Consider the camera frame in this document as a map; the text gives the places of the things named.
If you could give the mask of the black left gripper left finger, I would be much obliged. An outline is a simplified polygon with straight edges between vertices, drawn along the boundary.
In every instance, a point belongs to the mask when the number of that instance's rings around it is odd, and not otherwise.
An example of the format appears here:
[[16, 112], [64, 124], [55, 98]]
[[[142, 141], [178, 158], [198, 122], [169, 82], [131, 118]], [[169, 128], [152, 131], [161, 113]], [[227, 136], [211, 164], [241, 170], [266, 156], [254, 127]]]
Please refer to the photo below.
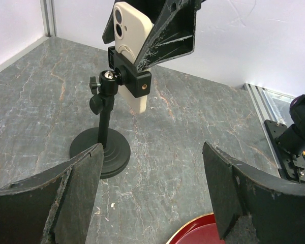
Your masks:
[[85, 243], [103, 147], [0, 188], [0, 243]]

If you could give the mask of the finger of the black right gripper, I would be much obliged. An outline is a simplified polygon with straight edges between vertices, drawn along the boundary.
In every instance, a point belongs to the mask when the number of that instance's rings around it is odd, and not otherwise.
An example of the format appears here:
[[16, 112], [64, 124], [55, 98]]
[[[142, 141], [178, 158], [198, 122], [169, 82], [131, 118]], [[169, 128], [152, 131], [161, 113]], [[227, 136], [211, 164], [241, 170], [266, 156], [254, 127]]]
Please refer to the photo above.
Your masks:
[[201, 1], [141, 1], [138, 8], [154, 24], [134, 62], [138, 72], [194, 52]]
[[111, 42], [114, 42], [114, 40], [115, 40], [114, 27], [113, 27], [113, 8], [114, 8], [114, 5], [116, 2], [117, 1], [114, 1], [113, 5], [112, 5], [111, 14], [109, 16], [109, 19], [107, 21], [107, 24], [106, 24], [105, 29], [102, 34], [102, 40], [103, 40], [104, 44], [109, 44]]

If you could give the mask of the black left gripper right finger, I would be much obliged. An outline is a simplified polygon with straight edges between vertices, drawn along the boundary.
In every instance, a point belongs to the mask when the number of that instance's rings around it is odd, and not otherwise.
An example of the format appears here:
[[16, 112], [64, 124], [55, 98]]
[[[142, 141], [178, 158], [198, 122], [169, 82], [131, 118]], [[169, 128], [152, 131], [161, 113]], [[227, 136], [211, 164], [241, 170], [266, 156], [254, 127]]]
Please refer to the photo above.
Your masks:
[[305, 185], [203, 145], [219, 238], [225, 243], [305, 243]]

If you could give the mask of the cream cased smartphone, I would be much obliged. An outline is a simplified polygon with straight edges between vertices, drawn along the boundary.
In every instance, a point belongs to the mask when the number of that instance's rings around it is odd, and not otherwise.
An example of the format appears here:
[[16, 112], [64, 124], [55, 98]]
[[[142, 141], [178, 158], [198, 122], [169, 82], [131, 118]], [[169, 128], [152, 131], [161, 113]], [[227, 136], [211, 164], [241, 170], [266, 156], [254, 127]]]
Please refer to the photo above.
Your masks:
[[154, 24], [142, 12], [127, 2], [113, 7], [115, 49], [134, 63]]

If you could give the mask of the black phone stand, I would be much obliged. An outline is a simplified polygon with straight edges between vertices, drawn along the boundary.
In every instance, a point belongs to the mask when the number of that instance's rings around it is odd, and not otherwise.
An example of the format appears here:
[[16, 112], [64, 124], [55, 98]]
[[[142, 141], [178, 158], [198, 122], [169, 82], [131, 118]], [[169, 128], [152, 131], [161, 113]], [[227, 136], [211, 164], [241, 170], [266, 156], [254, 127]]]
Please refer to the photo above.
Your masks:
[[131, 149], [127, 139], [118, 131], [109, 128], [115, 95], [120, 86], [129, 89], [135, 98], [150, 93], [151, 72], [137, 72], [135, 67], [116, 47], [108, 48], [109, 70], [102, 71], [98, 77], [89, 79], [92, 97], [89, 101], [91, 111], [99, 116], [99, 126], [81, 132], [71, 143], [69, 156], [74, 157], [96, 143], [104, 148], [104, 161], [101, 178], [111, 178], [121, 173], [130, 160]]

